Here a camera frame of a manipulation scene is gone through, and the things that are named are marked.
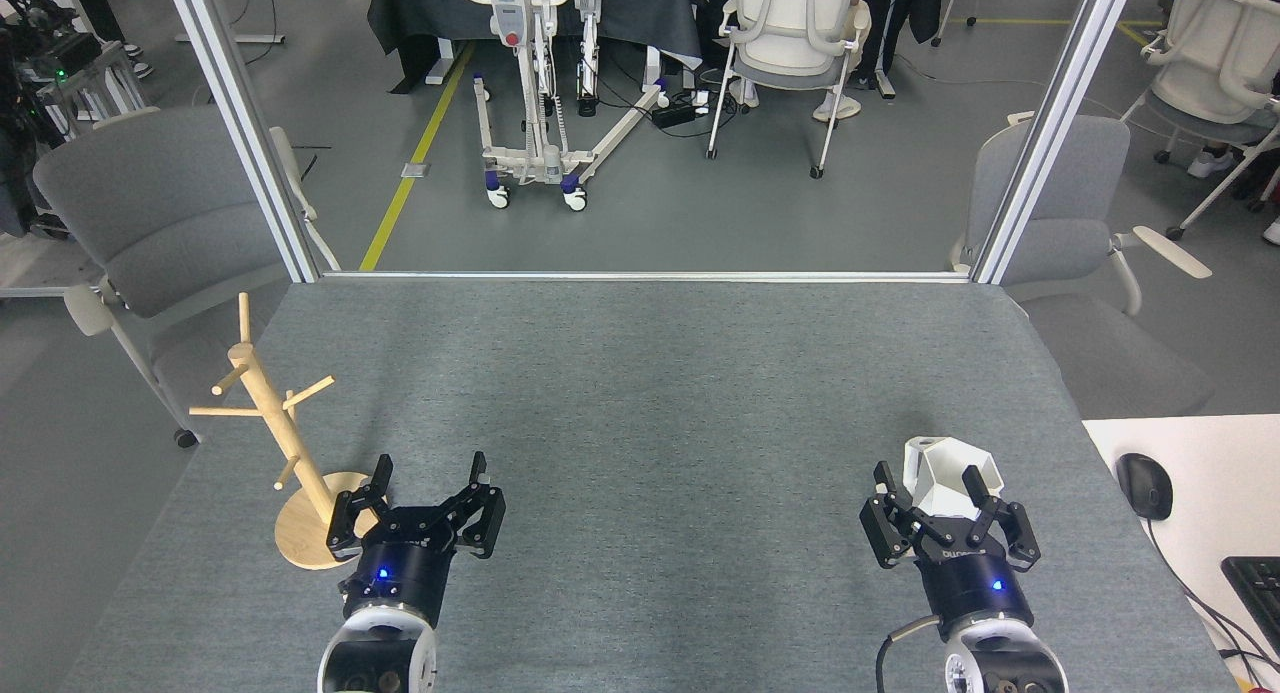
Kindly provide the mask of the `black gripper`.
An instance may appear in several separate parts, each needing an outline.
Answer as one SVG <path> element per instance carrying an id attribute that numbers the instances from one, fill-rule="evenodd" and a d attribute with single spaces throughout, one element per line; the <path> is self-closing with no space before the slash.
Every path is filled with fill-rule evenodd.
<path id="1" fill-rule="evenodd" d="M 928 516 L 914 506 L 911 496 L 899 489 L 887 461 L 878 461 L 873 478 L 877 491 L 863 505 L 860 521 L 878 565 L 890 569 L 922 535 L 933 535 L 936 529 L 928 523 Z M 1019 502 L 1006 502 L 991 494 L 977 465 L 965 468 L 963 483 L 978 510 L 978 518 L 966 533 L 966 543 L 975 548 L 966 544 L 941 548 L 931 538 L 924 538 L 915 547 L 915 565 L 920 570 L 925 597 L 932 614 L 940 617 L 940 637 L 948 639 L 972 620 L 1000 616 L 1032 625 L 1034 616 L 1005 548 L 988 535 L 992 523 L 997 523 L 1004 532 L 1007 553 L 1023 562 L 1014 569 L 1029 571 L 1041 558 L 1041 552 L 1027 510 Z"/>
<path id="2" fill-rule="evenodd" d="M 390 606 L 411 610 L 436 626 L 454 548 L 470 547 L 477 558 L 492 557 L 506 498 L 502 488 L 490 483 L 483 451 L 474 453 L 468 484 L 434 510 L 390 511 L 387 487 L 392 473 L 390 455 L 383 453 L 369 483 L 335 496 L 326 547 L 335 561 L 362 550 L 355 574 L 343 580 L 343 615 Z M 361 543 L 355 526 L 365 510 L 372 510 L 379 523 Z"/>

